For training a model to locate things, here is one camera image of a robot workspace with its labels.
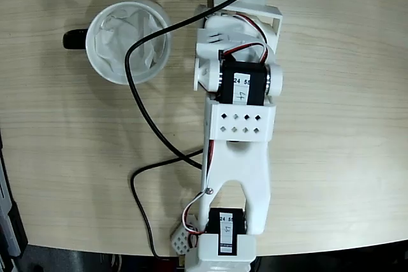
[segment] red wire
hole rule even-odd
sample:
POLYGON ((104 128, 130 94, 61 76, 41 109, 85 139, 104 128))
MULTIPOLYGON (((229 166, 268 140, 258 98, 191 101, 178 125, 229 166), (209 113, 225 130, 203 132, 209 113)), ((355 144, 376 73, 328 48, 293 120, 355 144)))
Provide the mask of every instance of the red wire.
POLYGON ((242 18, 244 18, 246 21, 248 21, 248 23, 250 23, 256 30, 258 30, 258 32, 261 34, 263 40, 265 41, 265 43, 266 43, 266 44, 268 43, 268 40, 266 39, 265 33, 262 31, 262 29, 260 28, 260 26, 258 26, 257 24, 255 24, 255 22, 254 22, 252 19, 250 19, 250 18, 249 18, 248 16, 246 16, 246 15, 239 14, 239 13, 237 13, 237 14, 235 14, 235 15, 238 15, 239 17, 242 17, 242 18))
POLYGON ((262 58, 260 60, 260 63, 264 64, 266 59, 268 58, 268 48, 264 44, 261 44, 261 43, 248 43, 248 44, 244 44, 244 45, 241 45, 241 46, 237 46, 235 48, 232 48, 232 49, 229 49, 229 50, 225 51, 224 55, 233 54, 234 52, 241 51, 243 49, 246 49, 246 48, 249 48, 249 47, 252 47, 252 46, 263 46, 265 48, 265 51, 264 51, 264 53, 262 55, 262 58))

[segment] black cable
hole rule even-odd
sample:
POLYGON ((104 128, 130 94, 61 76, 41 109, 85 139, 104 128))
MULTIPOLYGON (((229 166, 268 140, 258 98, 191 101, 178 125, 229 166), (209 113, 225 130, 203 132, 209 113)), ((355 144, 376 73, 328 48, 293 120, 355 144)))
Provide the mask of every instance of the black cable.
MULTIPOLYGON (((201 153, 203 153, 203 149, 198 150, 198 151, 195 151, 195 152, 190 153, 190 154, 187 154, 187 155, 185 155, 185 156, 188 157, 188 158, 190 158, 190 157, 199 155, 199 154, 201 154, 201 153)), ((167 161, 157 162, 157 163, 155 163, 155 164, 151 164, 151 165, 148 165, 148 166, 144 166, 144 167, 142 167, 142 168, 137 169, 137 170, 131 175, 131 178, 130 178, 130 188, 131 188, 131 190, 132 190, 132 194, 133 194, 133 197, 134 197, 134 199, 135 199, 135 201, 136 201, 136 204, 137 204, 137 206, 139 207, 140 213, 142 214, 143 221, 145 222, 145 225, 146 225, 147 236, 149 237, 150 249, 152 250, 153 256, 154 256, 156 259, 159 259, 159 260, 164 260, 164 261, 166 261, 167 258, 158 256, 158 254, 156 253, 156 249, 154 248, 154 240, 153 240, 152 228, 150 227, 150 223, 149 223, 149 220, 148 220, 148 218, 147 218, 147 216, 146 216, 146 212, 145 212, 145 210, 143 209, 143 205, 142 205, 142 203, 140 202, 139 197, 138 197, 138 195, 137 195, 137 193, 136 193, 135 178, 136 178, 137 175, 139 175, 140 173, 143 173, 143 172, 145 172, 145 171, 147 171, 147 170, 154 169, 154 168, 161 167, 161 166, 165 166, 165 165, 169 165, 169 164, 173 164, 174 162, 180 162, 180 161, 182 161, 182 160, 183 160, 183 159, 182 159, 181 157, 176 157, 175 159, 169 159, 169 160, 167 160, 167 161)))
POLYGON ((164 136, 162 134, 162 132, 159 130, 159 128, 157 127, 157 125, 155 125, 155 123, 153 122, 153 120, 151 119, 149 113, 147 112, 145 106, 143 105, 142 99, 139 96, 138 91, 136 90, 136 86, 135 83, 133 81, 133 77, 132 77, 132 72, 130 69, 130 55, 132 54, 132 52, 134 52, 138 47, 142 46, 144 43, 169 32, 172 32, 174 30, 180 29, 181 27, 185 27, 189 24, 192 24, 194 22, 199 21, 200 19, 203 19, 223 8, 225 8, 226 6, 229 6, 230 4, 234 3, 237 0, 227 0, 217 6, 214 6, 213 8, 200 13, 196 16, 193 16, 189 19, 183 20, 182 22, 179 22, 175 25, 171 25, 167 28, 161 29, 159 31, 156 31, 155 33, 152 33, 144 38, 142 38, 140 41, 136 42, 135 44, 133 44, 129 50, 126 52, 126 56, 125 56, 125 72, 126 72, 126 77, 127 77, 127 81, 129 82, 129 87, 131 89, 132 95, 136 101, 136 104, 138 105, 140 112, 142 113, 143 117, 145 118, 146 122, 148 123, 148 125, 150 126, 150 128, 153 130, 154 134, 156 134, 156 136, 163 142, 163 144, 170 150, 172 151, 177 157, 181 158, 183 161, 189 163, 190 165, 201 169, 201 164, 188 158, 187 156, 185 156, 181 151, 179 151, 175 146, 173 146, 168 139, 166 138, 166 136, 164 136))

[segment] floor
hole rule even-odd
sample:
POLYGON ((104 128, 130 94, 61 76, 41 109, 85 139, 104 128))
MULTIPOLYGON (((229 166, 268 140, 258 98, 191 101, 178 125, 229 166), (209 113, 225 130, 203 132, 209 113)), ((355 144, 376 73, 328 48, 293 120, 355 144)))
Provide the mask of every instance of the floor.
MULTIPOLYGON (((112 256, 28 246, 16 261, 19 272, 174 272, 178 259, 155 261, 153 257, 112 256)), ((316 254, 258 257, 251 272, 357 272, 408 271, 408 241, 375 247, 316 254)))

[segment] black object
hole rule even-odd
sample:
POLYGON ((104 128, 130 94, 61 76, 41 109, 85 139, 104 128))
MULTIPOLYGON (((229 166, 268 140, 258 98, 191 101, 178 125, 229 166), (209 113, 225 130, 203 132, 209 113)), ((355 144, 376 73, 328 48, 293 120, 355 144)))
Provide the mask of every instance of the black object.
MULTIPOLYGON (((187 156, 188 158, 190 158, 190 157, 199 155, 199 154, 201 154, 201 153, 203 153, 203 149, 198 150, 198 151, 195 151, 195 152, 190 153, 190 154, 187 154, 186 156, 187 156)), ((154 169, 154 168, 161 167, 161 166, 165 166, 165 165, 169 165, 169 164, 173 164, 174 162, 180 162, 180 161, 182 161, 182 159, 181 159, 180 157, 177 157, 177 158, 175 158, 175 159, 169 159, 169 160, 167 160, 167 161, 158 162, 158 163, 156 163, 156 164, 144 166, 144 167, 142 167, 142 168, 140 168, 140 169, 137 169, 137 170, 131 175, 131 178, 130 178, 130 188, 131 188, 131 190, 132 190, 132 195, 133 195, 133 197, 134 197, 134 199, 135 199, 135 201, 136 201, 136 204, 137 204, 137 206, 138 206, 138 208, 139 208, 139 210, 140 210, 140 213, 142 214, 143 221, 145 222, 146 230, 147 230, 147 236, 149 237, 149 245, 150 245, 150 249, 151 249, 151 251, 152 251, 152 254, 153 254, 153 256, 154 256, 156 259, 165 260, 165 261, 167 261, 168 259, 165 258, 165 257, 158 256, 158 254, 156 253, 156 249, 154 248, 154 240, 153 240, 152 228, 150 227, 150 223, 149 223, 149 220, 148 220, 148 218, 147 218, 147 216, 146 216, 146 212, 145 212, 145 210, 143 209, 143 205, 142 205, 142 203, 140 202, 139 197, 138 197, 138 195, 137 195, 137 193, 136 193, 135 178, 136 178, 137 175, 139 175, 140 173, 143 173, 143 172, 145 172, 145 171, 147 171, 147 170, 154 169)))
POLYGON ((65 49, 83 50, 85 49, 85 40, 88 29, 71 30, 62 37, 62 44, 65 49))
POLYGON ((14 265, 11 261, 11 257, 7 251, 7 240, 4 237, 4 233, 0 228, 0 258, 2 261, 2 272, 13 271, 14 265))
POLYGON ((141 40, 137 41, 135 44, 133 44, 129 50, 126 52, 126 56, 125 56, 125 72, 126 72, 126 77, 127 77, 127 81, 129 82, 129 88, 132 92, 132 95, 136 101, 136 104, 139 107, 140 112, 142 113, 144 119, 146 120, 146 123, 150 126, 150 128, 152 129, 152 131, 154 132, 154 134, 156 134, 156 136, 161 140, 161 142, 170 150, 172 151, 175 155, 177 155, 177 157, 180 157, 183 161, 185 161, 186 163, 192 165, 193 167, 196 167, 198 169, 201 169, 201 164, 197 163, 196 161, 188 158, 187 156, 185 156, 180 150, 178 150, 175 146, 172 145, 172 143, 170 143, 168 141, 168 139, 163 135, 163 133, 159 130, 159 128, 157 127, 157 125, 154 123, 154 121, 152 120, 152 118, 150 117, 149 113, 147 112, 143 101, 141 99, 141 97, 139 96, 139 93, 136 89, 136 85, 133 81, 133 77, 132 77, 132 72, 131 72, 131 68, 130 68, 130 56, 133 53, 133 51, 135 51, 138 47, 142 46, 144 43, 158 37, 161 35, 164 35, 166 33, 172 32, 174 30, 180 29, 182 27, 185 27, 187 25, 193 24, 199 20, 202 20, 203 18, 225 8, 226 6, 229 6, 231 3, 234 3, 237 0, 227 0, 221 4, 218 4, 217 6, 214 6, 213 8, 204 11, 203 13, 197 14, 196 16, 193 16, 189 19, 183 20, 182 22, 179 22, 175 25, 171 25, 167 28, 161 29, 159 31, 156 31, 155 33, 152 33, 144 38, 142 38, 141 40))
POLYGON ((237 255, 237 235, 245 234, 245 218, 244 211, 240 208, 211 208, 208 215, 208 224, 205 229, 206 233, 218 234, 218 255, 235 256, 237 255), (223 213, 232 214, 232 218, 225 220, 223 213), (222 222, 232 222, 232 228, 228 225, 223 225, 222 222), (221 226, 227 226, 223 228, 223 231, 232 231, 232 243, 221 243, 221 226), (221 247, 231 247, 232 252, 222 252, 221 247))
POLYGON ((2 186, 2 184, 0 184, 2 204, 5 205, 5 207, 8 207, 10 205, 8 204, 8 201, 10 201, 11 203, 10 211, 7 213, 10 223, 8 224, 6 222, 2 225, 2 226, 5 226, 5 224, 7 224, 8 229, 0 228, 2 239, 4 239, 3 242, 5 242, 5 243, 0 244, 1 255, 3 257, 3 254, 7 253, 9 257, 15 258, 15 257, 21 256, 24 253, 24 250, 26 249, 26 246, 28 245, 28 239, 27 239, 26 231, 24 230, 24 226, 23 226, 23 223, 20 217, 20 213, 18 211, 17 204, 14 201, 13 194, 11 193, 10 183, 7 177, 6 165, 4 163, 4 158, 3 158, 3 152, 1 151, 2 149, 3 149, 3 141, 1 139, 1 133, 0 133, 0 163, 1 163, 0 171, 3 171, 4 181, 6 183, 5 186, 4 185, 2 186))
POLYGON ((19 272, 112 272, 107 254, 29 245, 15 260, 19 272))
POLYGON ((221 64, 222 82, 217 100, 220 103, 232 104, 234 84, 244 84, 249 86, 247 97, 248 105, 263 105, 265 100, 266 76, 268 71, 264 64, 223 61, 221 64), (241 80, 235 77, 235 73, 249 75, 248 80, 241 80))

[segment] number label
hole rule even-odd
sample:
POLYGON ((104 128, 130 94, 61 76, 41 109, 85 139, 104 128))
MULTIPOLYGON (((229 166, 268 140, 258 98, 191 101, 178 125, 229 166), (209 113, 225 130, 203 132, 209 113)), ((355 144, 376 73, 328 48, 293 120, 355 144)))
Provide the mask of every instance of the number label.
MULTIPOLYGON (((241 79, 234 78, 234 83, 241 83, 241 79)), ((244 85, 250 85, 250 84, 251 84, 251 80, 248 80, 248 79, 244 80, 244 85)))

